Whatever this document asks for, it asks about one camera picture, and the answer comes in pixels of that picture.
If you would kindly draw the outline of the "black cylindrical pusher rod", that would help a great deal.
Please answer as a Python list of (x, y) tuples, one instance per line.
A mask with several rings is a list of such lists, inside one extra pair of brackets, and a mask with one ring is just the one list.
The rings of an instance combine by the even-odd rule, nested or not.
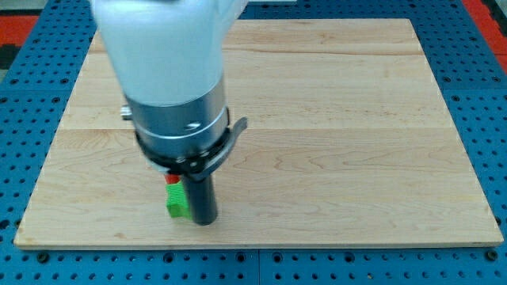
[(181, 180), (193, 222), (200, 226), (213, 223), (217, 219), (218, 209), (212, 176), (203, 180), (182, 176)]

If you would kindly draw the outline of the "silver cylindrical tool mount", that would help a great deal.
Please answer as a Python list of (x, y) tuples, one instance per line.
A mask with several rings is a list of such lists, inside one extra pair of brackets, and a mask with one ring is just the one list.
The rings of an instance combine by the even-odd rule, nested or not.
[(193, 181), (210, 177), (232, 152), (248, 119), (231, 123), (223, 80), (206, 94), (175, 105), (148, 105), (131, 98), (120, 109), (151, 166)]

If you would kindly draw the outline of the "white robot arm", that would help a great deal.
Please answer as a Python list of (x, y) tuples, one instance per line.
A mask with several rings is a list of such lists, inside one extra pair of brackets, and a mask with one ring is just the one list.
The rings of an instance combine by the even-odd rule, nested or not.
[(222, 45), (246, 7), (239, 0), (93, 0), (93, 18), (147, 160), (178, 175), (196, 224), (218, 215), (213, 173), (247, 119), (232, 122)]

